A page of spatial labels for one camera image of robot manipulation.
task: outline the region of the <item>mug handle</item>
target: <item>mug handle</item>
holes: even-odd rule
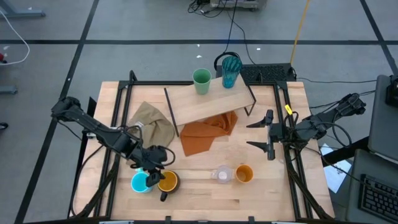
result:
[[[160,201],[164,202],[166,201],[168,193],[167,192],[162,192],[162,195],[160,196]]]

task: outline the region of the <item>orange towel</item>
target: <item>orange towel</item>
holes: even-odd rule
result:
[[[238,117],[235,112],[207,118],[204,122],[186,124],[181,132],[181,143],[186,156],[210,149],[215,137],[230,135]]]

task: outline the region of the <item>headphones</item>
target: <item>headphones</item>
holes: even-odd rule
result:
[[[218,59],[220,59],[222,56],[225,56],[225,55],[230,55],[230,56],[237,57],[238,59],[241,59],[241,57],[239,57],[239,55],[237,53],[235,53],[235,52],[224,52],[224,53],[220,54],[219,56],[217,56],[217,58],[214,60],[214,69],[216,71],[217,71]]]

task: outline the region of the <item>cloth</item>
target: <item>cloth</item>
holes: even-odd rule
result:
[[[214,138],[230,135],[238,120],[235,112],[207,118],[204,122],[186,124],[180,134],[186,156],[191,156],[210,149]]]
[[[142,129],[142,146],[146,149],[150,146],[167,147],[174,138],[174,127],[166,117],[155,107],[143,102],[137,112],[128,122],[128,126],[138,125]],[[137,137],[137,129],[129,132]]]

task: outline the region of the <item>white cable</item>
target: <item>white cable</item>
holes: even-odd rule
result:
[[[27,56],[28,56],[29,53],[30,53],[29,45],[27,45],[27,43],[24,41],[24,39],[23,39],[23,38],[18,34],[18,32],[12,27],[12,25],[11,25],[11,23],[8,21],[6,15],[4,15],[4,13],[2,13],[1,10],[0,10],[0,13],[1,13],[2,16],[6,19],[8,25],[10,26],[10,28],[12,29],[12,31],[14,31],[15,34],[17,34],[17,36],[21,39],[21,41],[23,41],[23,43],[24,43],[24,44],[26,45],[26,47],[27,47],[27,53],[26,53],[26,56],[24,57],[24,59],[22,59],[22,60],[20,60],[20,61],[18,61],[18,62],[9,62],[9,63],[5,63],[5,64],[4,64],[4,63],[0,63],[0,66],[2,66],[2,65],[14,65],[14,64],[17,64],[17,63],[24,62],[24,61],[26,60]]]

